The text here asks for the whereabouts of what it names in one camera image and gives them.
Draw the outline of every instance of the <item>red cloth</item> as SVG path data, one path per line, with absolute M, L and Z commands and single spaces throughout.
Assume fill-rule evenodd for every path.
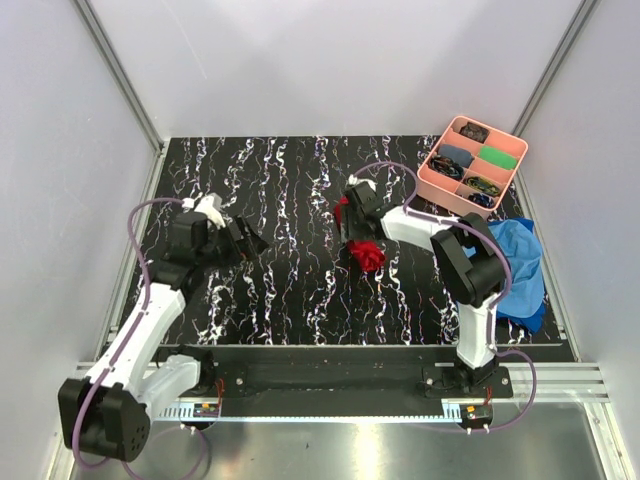
M 333 209 L 333 215 L 336 218 L 338 224 L 338 230 L 340 230 L 340 222 L 342 221 L 340 216 L 340 205 L 349 205 L 349 200 L 346 197 L 340 199 L 340 204 L 336 205 Z M 378 248 L 374 242 L 356 242 L 349 240 L 347 242 L 347 248 L 351 255 L 353 255 L 363 272 L 374 272 L 384 265 L 387 259 L 384 253 Z

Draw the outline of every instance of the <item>green cloth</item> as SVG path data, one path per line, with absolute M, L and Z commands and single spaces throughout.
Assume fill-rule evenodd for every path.
M 505 170 L 513 170 L 518 165 L 518 160 L 515 157 L 493 147 L 482 147 L 478 157 Z

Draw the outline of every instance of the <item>black marble table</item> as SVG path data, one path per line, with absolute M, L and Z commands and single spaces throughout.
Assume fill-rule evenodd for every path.
M 243 215 L 272 246 L 259 261 L 211 272 L 164 344 L 435 345 L 457 338 L 458 318 L 433 256 L 395 242 L 381 245 L 383 269 L 363 274 L 340 244 L 332 215 L 349 174 L 377 161 L 417 170 L 438 137 L 279 137 L 173 139 L 157 197 L 215 192 L 224 211 Z M 404 172 L 372 172 L 388 199 L 413 189 Z M 430 212 L 448 214 L 433 204 Z M 163 251 L 175 206 L 154 207 L 143 248 Z M 492 219 L 522 214 L 512 186 Z M 123 314 L 142 283 L 136 269 Z M 535 335 L 502 322 L 501 344 L 559 344 L 553 311 Z

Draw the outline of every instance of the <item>white panel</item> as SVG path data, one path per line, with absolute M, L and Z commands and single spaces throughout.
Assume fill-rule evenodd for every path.
M 164 136 L 510 130 L 579 0 L 92 0 Z
M 637 0 L 601 3 L 524 137 L 522 166 L 583 357 L 640 470 L 640 42 Z
M 152 151 L 72 7 L 0 15 L 0 468 L 39 479 L 57 391 L 96 348 Z

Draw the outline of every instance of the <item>pink plastic organizer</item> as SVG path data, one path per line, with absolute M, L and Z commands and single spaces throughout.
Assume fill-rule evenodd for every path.
M 464 135 L 460 135 L 460 129 L 468 122 L 480 125 L 489 131 L 489 135 L 484 143 L 478 143 Z M 468 169 L 464 169 L 462 181 L 454 180 L 429 168 L 428 162 L 432 156 L 436 155 L 440 145 L 453 145 L 464 148 L 473 155 L 473 162 L 471 162 Z M 518 161 L 516 167 L 513 170 L 505 170 L 504 168 L 500 168 L 478 158 L 480 149 L 485 145 L 515 157 Z M 475 212 L 486 219 L 500 206 L 528 149 L 529 146 L 527 142 L 521 138 L 491 128 L 477 120 L 458 116 L 449 124 L 444 135 L 442 135 L 425 162 L 418 169 L 418 195 L 458 215 Z M 493 198 L 494 205 L 492 208 L 484 208 L 467 200 L 467 197 L 472 193 L 478 193 L 470 186 L 464 184 L 464 180 L 469 177 L 485 178 L 500 189 L 500 195 Z

